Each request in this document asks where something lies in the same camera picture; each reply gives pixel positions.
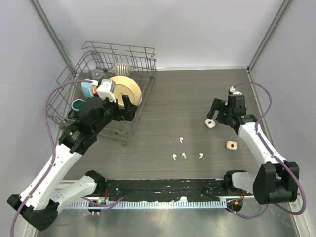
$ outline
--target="white linear rail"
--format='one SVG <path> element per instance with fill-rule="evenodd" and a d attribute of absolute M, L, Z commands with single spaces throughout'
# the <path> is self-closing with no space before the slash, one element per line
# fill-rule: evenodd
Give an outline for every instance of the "white linear rail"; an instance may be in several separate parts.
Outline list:
<path fill-rule="evenodd" d="M 107 201 L 107 204 L 112 204 L 113 201 Z M 78 200 L 72 203 L 66 209 L 87 209 L 89 203 L 85 200 Z M 106 209 L 107 207 L 89 207 L 89 209 Z M 204 202 L 188 202 L 186 199 L 181 199 L 177 202 L 119 202 L 113 209 L 213 209 L 213 208 L 227 208 L 226 199 L 220 199 L 219 201 L 204 201 Z"/>

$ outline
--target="dish rack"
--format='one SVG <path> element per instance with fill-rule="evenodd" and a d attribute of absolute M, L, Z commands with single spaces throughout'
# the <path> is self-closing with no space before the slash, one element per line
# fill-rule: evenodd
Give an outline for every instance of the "dish rack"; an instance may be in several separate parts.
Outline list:
<path fill-rule="evenodd" d="M 153 58 L 155 49 L 92 41 L 84 43 L 81 49 L 84 51 L 83 56 L 74 69 L 70 66 L 65 67 L 56 80 L 59 85 L 70 81 L 93 79 L 91 73 L 95 69 L 102 69 L 105 78 L 109 79 L 115 76 L 110 70 L 115 63 L 125 62 L 131 66 L 132 72 L 129 77 L 139 85 L 142 91 L 142 102 L 138 106 L 135 118 L 132 122 L 112 121 L 99 133 L 100 136 L 119 140 L 126 146 L 155 81 L 156 59 Z M 48 102 L 47 114 L 61 129 L 74 122 L 68 118 L 67 114 L 71 102 L 75 99 L 84 99 L 81 83 L 70 84 L 59 89 Z"/>

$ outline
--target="gray floor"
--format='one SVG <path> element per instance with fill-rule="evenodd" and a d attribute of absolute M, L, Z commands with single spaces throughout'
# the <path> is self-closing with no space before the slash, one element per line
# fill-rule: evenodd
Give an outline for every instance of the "gray floor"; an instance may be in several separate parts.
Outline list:
<path fill-rule="evenodd" d="M 92 169 L 108 179 L 221 178 L 227 170 L 257 172 L 250 150 L 231 128 L 218 124 L 208 129 L 204 124 L 214 97 L 227 99 L 228 89 L 244 81 L 249 81 L 246 70 L 157 72 L 129 145 L 99 137 L 65 179 L 77 180 Z M 258 117 L 251 86 L 240 91 L 248 113 Z M 238 143 L 237 151 L 225 148 L 228 140 Z"/>
<path fill-rule="evenodd" d="M 263 207 L 245 199 L 241 213 L 257 215 Z M 40 237 L 298 237 L 293 216 L 270 205 L 265 215 L 246 220 L 224 209 L 113 210 L 100 216 L 64 210 Z"/>

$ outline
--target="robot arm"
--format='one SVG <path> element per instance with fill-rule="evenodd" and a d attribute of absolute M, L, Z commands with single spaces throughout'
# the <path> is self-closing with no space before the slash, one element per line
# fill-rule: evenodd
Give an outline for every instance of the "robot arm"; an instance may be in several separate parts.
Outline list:
<path fill-rule="evenodd" d="M 137 111 L 127 95 L 123 95 L 124 108 L 119 107 L 111 80 L 103 80 L 97 88 L 99 97 L 90 97 L 80 106 L 75 115 L 76 121 L 69 125 L 56 146 L 56 159 L 52 165 L 52 157 L 35 180 L 20 195 L 13 194 L 7 203 L 17 210 L 29 196 L 32 188 L 52 168 L 36 191 L 27 200 L 20 214 L 39 231 L 47 229 L 65 207 L 86 195 L 101 194 L 104 190 L 105 178 L 95 171 L 89 171 L 77 182 L 56 191 L 57 185 L 69 169 L 84 155 L 88 148 L 97 140 L 97 134 L 111 121 L 132 121 Z"/>
<path fill-rule="evenodd" d="M 215 98 L 205 121 L 209 128 L 215 126 L 213 120 L 215 111 L 218 111 L 216 121 L 233 128 L 235 133 L 247 144 L 260 165 L 256 176 L 240 170 L 228 171 L 224 177 L 228 191 L 236 188 L 246 190 L 254 194 L 259 204 L 295 201 L 298 187 L 289 173 L 272 155 L 277 155 L 297 178 L 299 177 L 299 167 L 295 162 L 287 162 L 276 151 L 263 134 L 260 125 L 256 131 L 257 119 L 254 115 L 247 114 L 244 96 L 231 88 L 227 101 Z M 258 133 L 261 134 L 273 154 L 260 140 Z"/>

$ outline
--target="orange ring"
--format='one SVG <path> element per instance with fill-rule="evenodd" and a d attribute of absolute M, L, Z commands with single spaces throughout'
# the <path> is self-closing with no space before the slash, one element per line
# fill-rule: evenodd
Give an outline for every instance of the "orange ring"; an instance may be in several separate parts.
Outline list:
<path fill-rule="evenodd" d="M 97 87 L 96 87 L 96 86 L 92 89 L 92 93 L 93 93 L 93 94 L 96 94 L 96 93 L 97 93 Z"/>

